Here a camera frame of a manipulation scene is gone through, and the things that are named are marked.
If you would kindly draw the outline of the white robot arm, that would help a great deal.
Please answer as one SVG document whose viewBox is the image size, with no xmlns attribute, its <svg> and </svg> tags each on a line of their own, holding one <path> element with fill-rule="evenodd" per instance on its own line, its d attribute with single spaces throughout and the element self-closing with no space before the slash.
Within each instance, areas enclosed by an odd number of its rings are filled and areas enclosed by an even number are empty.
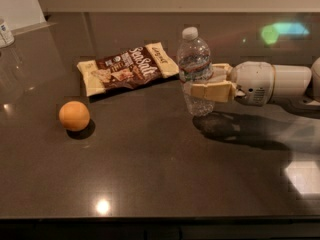
<svg viewBox="0 0 320 240">
<path fill-rule="evenodd" d="M 304 66 L 272 65 L 247 61 L 235 67 L 214 64 L 208 80 L 186 83 L 184 91 L 194 98 L 263 106 L 277 99 L 297 101 L 306 94 L 312 71 Z"/>
</svg>

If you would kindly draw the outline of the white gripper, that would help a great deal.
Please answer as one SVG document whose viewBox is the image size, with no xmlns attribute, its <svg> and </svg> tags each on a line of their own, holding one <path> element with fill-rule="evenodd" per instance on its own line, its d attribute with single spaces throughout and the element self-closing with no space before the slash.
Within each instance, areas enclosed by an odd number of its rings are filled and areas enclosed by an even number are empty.
<svg viewBox="0 0 320 240">
<path fill-rule="evenodd" d="M 212 65 L 212 70 L 212 82 L 192 84 L 191 96 L 221 103 L 235 96 L 237 102 L 248 106 L 263 106 L 272 96 L 275 70 L 269 63 L 248 61 L 234 68 L 228 63 L 218 63 Z M 236 86 L 225 81 L 228 77 Z"/>
</svg>

